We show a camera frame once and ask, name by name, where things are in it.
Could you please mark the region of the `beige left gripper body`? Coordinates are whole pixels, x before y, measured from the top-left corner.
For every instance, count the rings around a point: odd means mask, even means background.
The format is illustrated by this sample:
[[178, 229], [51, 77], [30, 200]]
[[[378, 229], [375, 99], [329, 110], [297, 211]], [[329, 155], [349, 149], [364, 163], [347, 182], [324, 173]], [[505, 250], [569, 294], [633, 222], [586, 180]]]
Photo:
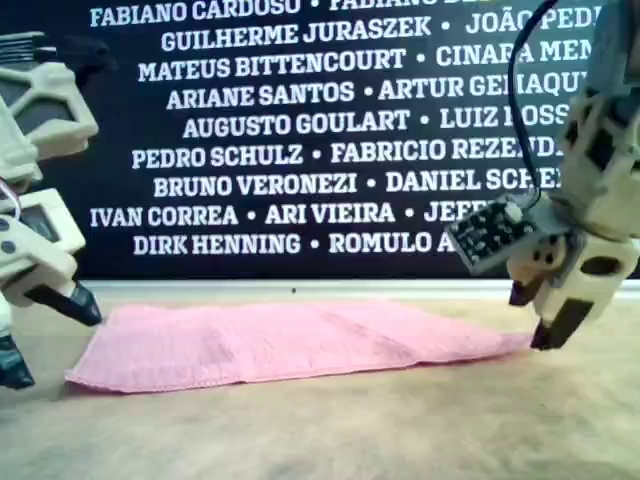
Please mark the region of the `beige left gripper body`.
[[69, 298], [76, 289], [74, 254], [85, 239], [53, 188], [19, 197], [21, 213], [1, 202], [1, 292], [13, 305], [30, 305], [28, 293], [45, 286]]

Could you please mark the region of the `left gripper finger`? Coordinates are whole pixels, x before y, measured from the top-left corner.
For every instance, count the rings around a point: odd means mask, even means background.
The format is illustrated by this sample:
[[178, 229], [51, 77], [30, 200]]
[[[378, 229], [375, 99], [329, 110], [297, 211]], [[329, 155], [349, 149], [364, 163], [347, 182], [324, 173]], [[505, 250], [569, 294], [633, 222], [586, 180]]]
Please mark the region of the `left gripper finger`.
[[71, 293], [65, 295], [52, 287], [38, 285], [28, 290], [25, 296], [85, 326], [100, 324], [103, 316], [94, 294], [79, 282], [73, 282], [72, 286]]
[[35, 380], [12, 337], [11, 325], [11, 307], [1, 295], [1, 386], [12, 390], [27, 389], [35, 385]]

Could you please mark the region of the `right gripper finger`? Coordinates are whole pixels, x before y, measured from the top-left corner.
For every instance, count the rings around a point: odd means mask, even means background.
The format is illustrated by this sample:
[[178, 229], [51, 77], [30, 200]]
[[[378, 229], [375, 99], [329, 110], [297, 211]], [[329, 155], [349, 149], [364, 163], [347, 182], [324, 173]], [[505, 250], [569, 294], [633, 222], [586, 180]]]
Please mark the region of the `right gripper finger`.
[[637, 262], [638, 246], [632, 239], [577, 239], [534, 298], [539, 323], [531, 347], [559, 349], [581, 324], [599, 318]]
[[544, 237], [508, 259], [510, 305], [525, 306], [535, 298], [543, 281], [564, 263], [568, 238], [568, 234]]

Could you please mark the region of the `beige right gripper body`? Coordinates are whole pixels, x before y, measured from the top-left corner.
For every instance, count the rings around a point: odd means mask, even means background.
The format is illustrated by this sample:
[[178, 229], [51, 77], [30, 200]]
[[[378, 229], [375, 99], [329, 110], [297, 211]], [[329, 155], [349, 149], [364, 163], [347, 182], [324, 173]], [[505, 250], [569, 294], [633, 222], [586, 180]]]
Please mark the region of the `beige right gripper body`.
[[576, 266], [581, 230], [568, 210], [554, 202], [537, 202], [532, 207], [532, 220], [539, 233], [532, 249], [532, 286], [540, 288], [545, 281], [561, 285]]

